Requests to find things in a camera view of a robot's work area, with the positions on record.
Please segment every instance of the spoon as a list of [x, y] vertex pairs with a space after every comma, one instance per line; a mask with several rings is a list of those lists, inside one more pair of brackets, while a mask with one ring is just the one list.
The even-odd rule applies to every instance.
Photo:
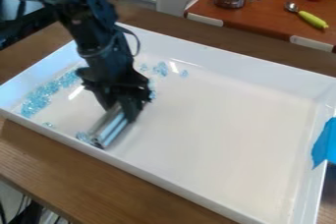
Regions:
[[287, 1], [285, 3], [285, 8], [292, 13], [297, 13], [300, 17], [302, 17], [306, 22], [313, 25], [316, 28], [329, 28], [329, 25], [319, 17], [316, 17], [306, 11], [299, 11], [299, 7], [291, 1]]

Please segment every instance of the blue glass pebble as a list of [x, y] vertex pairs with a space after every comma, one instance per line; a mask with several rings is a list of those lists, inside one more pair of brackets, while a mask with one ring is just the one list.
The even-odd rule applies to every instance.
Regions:
[[156, 91], [155, 90], [150, 92], [149, 98], [150, 99], [155, 99], [156, 98]]
[[161, 77], [167, 77], [168, 76], [168, 66], [164, 62], [159, 62], [157, 66], [153, 67], [153, 74], [157, 74]]
[[148, 66], [145, 63], [142, 63], [140, 66], [140, 71], [141, 72], [145, 72], [148, 70]]
[[72, 84], [74, 84], [79, 77], [76, 75], [75, 71], [68, 72], [64, 76], [62, 76], [59, 80], [58, 83], [62, 87], [69, 87]]
[[87, 142], [87, 143], [91, 143], [89, 135], [87, 133], [84, 133], [84, 132], [77, 132], [76, 133], [76, 139], [78, 139], [80, 141]]
[[21, 115], [26, 118], [31, 118], [34, 114], [51, 103], [50, 96], [55, 94], [60, 87], [69, 87], [78, 79], [79, 77], [75, 71], [71, 71], [63, 75], [57, 81], [51, 81], [46, 85], [38, 87], [27, 95], [27, 99], [21, 108]]
[[42, 124], [42, 126], [49, 127], [51, 129], [56, 129], [56, 127], [53, 124], [51, 124], [50, 122], [45, 122], [45, 123]]
[[187, 78], [188, 75], [189, 75], [189, 73], [188, 73], [188, 71], [186, 71], [186, 70], [184, 70], [184, 71], [182, 71], [182, 72], [180, 73], [180, 77], [181, 77], [181, 78]]
[[149, 87], [150, 90], [155, 90], [154, 79], [149, 79], [148, 87]]

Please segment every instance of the blue painter's tape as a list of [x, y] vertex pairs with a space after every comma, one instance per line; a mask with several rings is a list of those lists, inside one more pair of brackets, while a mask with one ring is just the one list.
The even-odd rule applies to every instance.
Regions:
[[336, 164], [336, 118], [325, 123], [324, 129], [311, 151], [313, 168], [324, 160]]

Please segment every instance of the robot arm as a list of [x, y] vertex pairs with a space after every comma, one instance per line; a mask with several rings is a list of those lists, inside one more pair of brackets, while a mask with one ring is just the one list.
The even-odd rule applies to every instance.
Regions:
[[[18, 19], [25, 12], [21, 0]], [[78, 69], [86, 89], [91, 90], [105, 110], [119, 102], [128, 122], [137, 118], [149, 101], [148, 79], [133, 68], [133, 55], [115, 25], [118, 17], [106, 0], [33, 0], [50, 6], [73, 36], [88, 68]]]

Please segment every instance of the black cable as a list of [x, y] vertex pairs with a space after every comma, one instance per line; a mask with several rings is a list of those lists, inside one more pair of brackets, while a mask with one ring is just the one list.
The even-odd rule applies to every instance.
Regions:
[[0, 219], [2, 224], [7, 224], [6, 214], [2, 202], [0, 201]]
[[58, 216], [57, 219], [55, 220], [54, 224], [58, 224], [58, 222], [61, 220], [61, 216]]
[[21, 202], [20, 202], [20, 205], [19, 205], [18, 211], [17, 211], [17, 213], [15, 214], [15, 216], [18, 216], [18, 215], [20, 214], [20, 212], [21, 212], [21, 208], [22, 208], [22, 207], [23, 207], [23, 205], [24, 205], [25, 198], [26, 198], [26, 196], [25, 196], [25, 195], [23, 195], [23, 197], [21, 198]]

